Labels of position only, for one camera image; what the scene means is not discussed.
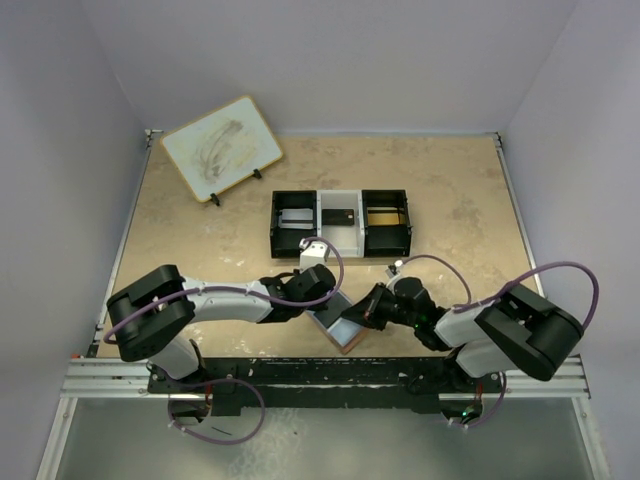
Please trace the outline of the dark grey card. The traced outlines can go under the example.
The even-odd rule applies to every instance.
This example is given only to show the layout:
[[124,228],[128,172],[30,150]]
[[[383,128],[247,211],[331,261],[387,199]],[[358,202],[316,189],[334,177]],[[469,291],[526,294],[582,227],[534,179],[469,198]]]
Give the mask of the dark grey card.
[[336,293],[320,310],[312,311],[313,317],[325,328],[338,321],[342,313],[352,306],[352,302],[341,292]]

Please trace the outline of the black card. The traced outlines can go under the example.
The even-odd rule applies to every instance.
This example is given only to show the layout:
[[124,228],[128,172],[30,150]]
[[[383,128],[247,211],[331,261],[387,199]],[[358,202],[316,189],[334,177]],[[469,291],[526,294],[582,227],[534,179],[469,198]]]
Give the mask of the black card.
[[352,227],[356,221],[356,214],[353,209],[323,209],[321,217],[323,226]]

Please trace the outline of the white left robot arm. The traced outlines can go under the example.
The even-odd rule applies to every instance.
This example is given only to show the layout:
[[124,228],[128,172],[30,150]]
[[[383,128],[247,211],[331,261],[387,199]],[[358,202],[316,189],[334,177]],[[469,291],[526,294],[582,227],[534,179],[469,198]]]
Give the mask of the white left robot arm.
[[324,308],[342,281],[323,264],[241,283],[206,283],[163,265],[107,301],[112,328],[103,342],[124,362],[149,360],[184,392],[202,387],[204,360],[181,332],[190,324],[239,320],[285,323]]

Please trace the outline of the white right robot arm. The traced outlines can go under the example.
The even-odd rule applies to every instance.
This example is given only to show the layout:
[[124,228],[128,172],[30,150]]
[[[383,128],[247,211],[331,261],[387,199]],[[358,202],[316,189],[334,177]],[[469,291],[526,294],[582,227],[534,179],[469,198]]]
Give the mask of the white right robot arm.
[[416,277],[376,284],[342,317],[373,330],[407,326],[427,349],[449,351],[444,376],[456,391],[469,390],[489,373],[515,369],[548,381],[584,335],[571,314],[523,285],[461,312],[438,306]]

